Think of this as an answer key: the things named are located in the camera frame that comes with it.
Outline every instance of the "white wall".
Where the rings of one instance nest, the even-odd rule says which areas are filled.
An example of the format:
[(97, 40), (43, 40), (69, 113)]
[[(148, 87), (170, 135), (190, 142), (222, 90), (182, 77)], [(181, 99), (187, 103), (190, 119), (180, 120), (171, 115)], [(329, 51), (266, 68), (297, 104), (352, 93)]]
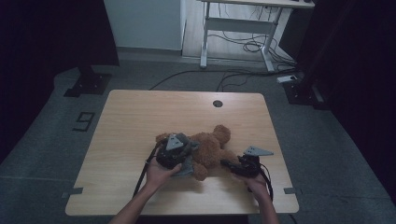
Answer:
[(181, 50), (185, 0), (105, 0), (117, 47)]

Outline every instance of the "desk leg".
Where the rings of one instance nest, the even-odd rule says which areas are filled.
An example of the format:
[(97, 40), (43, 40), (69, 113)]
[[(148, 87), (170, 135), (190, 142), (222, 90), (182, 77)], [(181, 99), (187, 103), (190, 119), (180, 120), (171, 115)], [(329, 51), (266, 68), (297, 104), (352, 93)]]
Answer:
[(207, 60), (207, 23), (209, 21), (209, 10), (210, 3), (207, 3), (206, 6), (206, 15), (205, 15), (205, 26), (204, 26), (204, 42), (202, 43), (201, 49), (201, 68), (206, 68), (206, 60)]
[(262, 48), (262, 57), (264, 58), (265, 65), (267, 65), (268, 72), (274, 72), (275, 71), (275, 69), (274, 69), (274, 67), (272, 65), (272, 62), (271, 62), (271, 59), (272, 59), (271, 54), (268, 51), (269, 51), (269, 48), (271, 47), (271, 42), (272, 42), (272, 40), (274, 38), (274, 34), (275, 34), (276, 27), (277, 27), (278, 22), (279, 22), (280, 14), (282, 14), (282, 9), (283, 9), (282, 7), (280, 7), (278, 9), (277, 14), (276, 14), (276, 18), (274, 19), (273, 24), (271, 26), (270, 34), (269, 34), (267, 40), (265, 41), (264, 48)]

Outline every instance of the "human hand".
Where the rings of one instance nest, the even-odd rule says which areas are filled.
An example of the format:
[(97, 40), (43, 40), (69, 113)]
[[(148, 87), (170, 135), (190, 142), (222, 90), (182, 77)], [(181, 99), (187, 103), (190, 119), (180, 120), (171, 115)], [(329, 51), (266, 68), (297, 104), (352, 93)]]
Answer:
[(260, 202), (260, 200), (270, 198), (267, 190), (267, 183), (265, 182), (265, 179), (262, 175), (257, 175), (256, 177), (253, 178), (248, 178), (241, 175), (234, 175), (234, 176), (245, 182), (245, 185), (251, 189), (254, 198), (258, 202)]
[[(157, 156), (158, 153), (158, 148), (155, 152), (155, 156)], [(161, 166), (155, 158), (153, 158), (149, 165), (148, 165), (148, 170), (147, 170), (147, 179), (146, 179), (146, 184), (145, 186), (147, 188), (150, 188), (151, 190), (156, 191), (157, 189), (160, 188), (163, 184), (166, 183), (166, 181), (171, 177), (171, 175), (179, 172), (181, 169), (181, 164), (178, 164), (175, 166), (174, 169), (168, 170), (165, 167)]]

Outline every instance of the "table hole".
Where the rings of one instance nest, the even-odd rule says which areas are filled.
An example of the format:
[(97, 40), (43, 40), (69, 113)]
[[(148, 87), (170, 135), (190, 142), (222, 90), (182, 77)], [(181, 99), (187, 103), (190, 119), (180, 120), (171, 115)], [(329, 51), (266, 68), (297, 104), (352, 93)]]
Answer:
[(216, 100), (213, 102), (213, 106), (215, 107), (222, 107), (222, 101)]

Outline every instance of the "white desk frame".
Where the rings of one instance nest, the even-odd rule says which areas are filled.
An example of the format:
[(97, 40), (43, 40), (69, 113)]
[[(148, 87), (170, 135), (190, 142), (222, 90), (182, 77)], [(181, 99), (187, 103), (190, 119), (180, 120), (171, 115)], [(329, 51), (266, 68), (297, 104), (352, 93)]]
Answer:
[[(252, 33), (268, 35), (264, 46), (261, 50), (262, 57), (264, 58), (267, 70), (274, 72), (274, 66), (272, 64), (272, 57), (269, 54), (269, 48), (274, 38), (276, 27), (279, 22), (282, 9), (284, 7), (300, 7), (300, 8), (313, 8), (314, 3), (305, 3), (303, 0), (299, 2), (291, 0), (201, 0), (207, 3), (206, 14), (205, 14), (205, 26), (204, 26), (204, 42), (201, 50), (201, 68), (206, 68), (207, 61), (207, 32), (213, 31), (228, 31), (228, 32), (239, 32), (239, 33)], [(254, 6), (268, 6), (278, 7), (276, 17), (273, 21), (247, 21), (247, 20), (236, 20), (236, 19), (223, 19), (223, 18), (211, 18), (209, 17), (210, 3), (226, 3), (226, 4), (240, 4), (240, 5), (254, 5)]]

